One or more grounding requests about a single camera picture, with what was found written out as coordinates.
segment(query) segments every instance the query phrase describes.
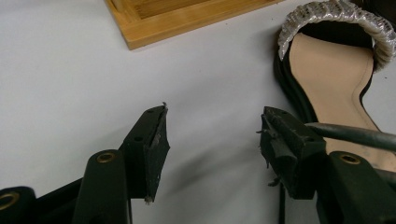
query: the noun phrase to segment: sandal strap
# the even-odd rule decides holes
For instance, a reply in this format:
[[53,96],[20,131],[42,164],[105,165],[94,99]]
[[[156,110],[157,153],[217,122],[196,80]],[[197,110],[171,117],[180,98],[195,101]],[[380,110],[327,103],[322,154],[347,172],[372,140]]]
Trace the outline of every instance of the sandal strap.
[[362,27],[375,41],[375,72],[378,72],[396,58],[396,34],[389,21],[362,10],[355,4],[342,0],[331,0],[328,2],[311,2],[298,6],[289,13],[286,22],[282,25],[277,42],[280,60],[283,61],[290,41],[302,27],[308,23],[320,21],[343,21],[357,23]]

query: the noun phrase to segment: metal screw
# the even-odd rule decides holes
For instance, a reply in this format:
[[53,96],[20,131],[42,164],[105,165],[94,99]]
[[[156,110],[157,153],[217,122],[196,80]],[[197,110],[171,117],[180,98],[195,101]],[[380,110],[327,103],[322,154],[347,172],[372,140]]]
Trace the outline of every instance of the metal screw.
[[116,155],[112,152],[102,153],[96,158],[96,160],[100,163],[110,162],[113,161],[114,159],[116,159]]
[[19,198],[20,198],[20,194],[14,191],[1,195],[0,200],[2,199],[8,199],[8,200],[5,200],[6,203],[3,204],[0,203],[0,211],[12,206],[12,204],[16,203]]
[[354,165],[361,163],[361,160],[359,160],[358,158],[356,158],[352,155],[347,155],[347,154],[341,155],[340,159],[346,163],[354,164]]

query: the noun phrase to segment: wooden tray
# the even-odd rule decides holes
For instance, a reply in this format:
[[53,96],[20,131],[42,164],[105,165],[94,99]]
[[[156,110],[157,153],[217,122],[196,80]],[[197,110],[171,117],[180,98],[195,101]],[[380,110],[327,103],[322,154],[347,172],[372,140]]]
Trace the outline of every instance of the wooden tray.
[[129,49],[137,49],[282,0],[106,0]]

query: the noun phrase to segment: beige insole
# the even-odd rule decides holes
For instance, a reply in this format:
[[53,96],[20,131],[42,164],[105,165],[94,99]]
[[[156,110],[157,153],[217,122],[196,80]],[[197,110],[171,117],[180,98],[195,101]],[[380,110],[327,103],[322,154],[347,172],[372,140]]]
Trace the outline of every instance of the beige insole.
[[[297,34],[290,49],[290,67],[321,123],[377,130],[361,105],[360,94],[373,73],[369,49],[334,44]],[[374,168],[396,172],[396,156],[388,151],[325,139],[327,153],[346,151],[362,156]]]

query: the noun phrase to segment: black plastic part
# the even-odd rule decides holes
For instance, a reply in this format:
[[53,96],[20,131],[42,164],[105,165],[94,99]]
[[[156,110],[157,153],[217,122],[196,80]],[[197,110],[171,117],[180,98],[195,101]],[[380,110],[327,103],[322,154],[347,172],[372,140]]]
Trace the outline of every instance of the black plastic part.
[[166,137],[166,105],[147,110],[120,146],[125,157],[130,198],[153,202],[169,150]]
[[381,179],[388,183],[388,185],[396,192],[396,174],[391,171],[375,170]]
[[71,223],[81,181],[82,178],[38,198],[36,203],[38,223]]
[[260,146],[290,197],[312,199],[315,178],[326,157],[323,138],[286,111],[267,106]]
[[0,190],[0,223],[35,223],[35,192],[26,187]]
[[321,224],[339,224],[343,223],[344,215],[337,199],[335,198],[332,186],[329,183],[329,177],[326,174],[326,162],[323,163],[322,173],[318,175],[317,180],[317,212]]
[[396,193],[367,160],[341,151],[329,157],[326,171],[343,212],[342,223],[396,223]]
[[78,194],[73,224],[129,224],[131,206],[120,151],[105,150],[90,157]]
[[286,192],[285,192],[285,187],[283,187],[283,184],[279,185],[279,215],[278,215],[278,222],[279,224],[285,224],[286,223]]

